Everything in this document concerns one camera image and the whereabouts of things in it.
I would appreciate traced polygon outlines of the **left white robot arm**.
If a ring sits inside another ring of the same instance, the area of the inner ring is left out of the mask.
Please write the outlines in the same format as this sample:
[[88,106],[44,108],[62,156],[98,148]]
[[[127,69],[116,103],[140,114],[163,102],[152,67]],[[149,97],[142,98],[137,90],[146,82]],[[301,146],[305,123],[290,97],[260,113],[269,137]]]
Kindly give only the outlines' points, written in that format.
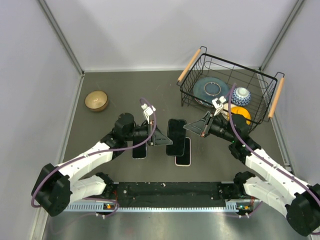
[[38,203],[51,217],[62,213],[69,204],[91,196],[109,198],[114,191],[112,180],[105,174],[82,177],[95,168],[108,163],[124,151],[149,146],[172,145],[173,141],[157,127],[155,120],[137,125],[134,116],[122,113],[114,127],[94,146],[77,157],[58,165],[45,165],[31,191],[31,202]]

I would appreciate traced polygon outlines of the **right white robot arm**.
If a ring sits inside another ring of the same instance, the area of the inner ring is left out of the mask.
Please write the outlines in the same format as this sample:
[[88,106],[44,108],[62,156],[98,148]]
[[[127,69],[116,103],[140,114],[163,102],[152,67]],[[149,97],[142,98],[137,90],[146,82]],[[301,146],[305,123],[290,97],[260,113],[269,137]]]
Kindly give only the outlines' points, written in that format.
[[232,156],[254,172],[238,173],[233,192],[239,198],[254,197],[277,210],[301,236],[320,233],[320,185],[300,180],[249,136],[249,125],[241,114],[229,119],[207,112],[184,129],[200,137],[214,135],[229,141]]

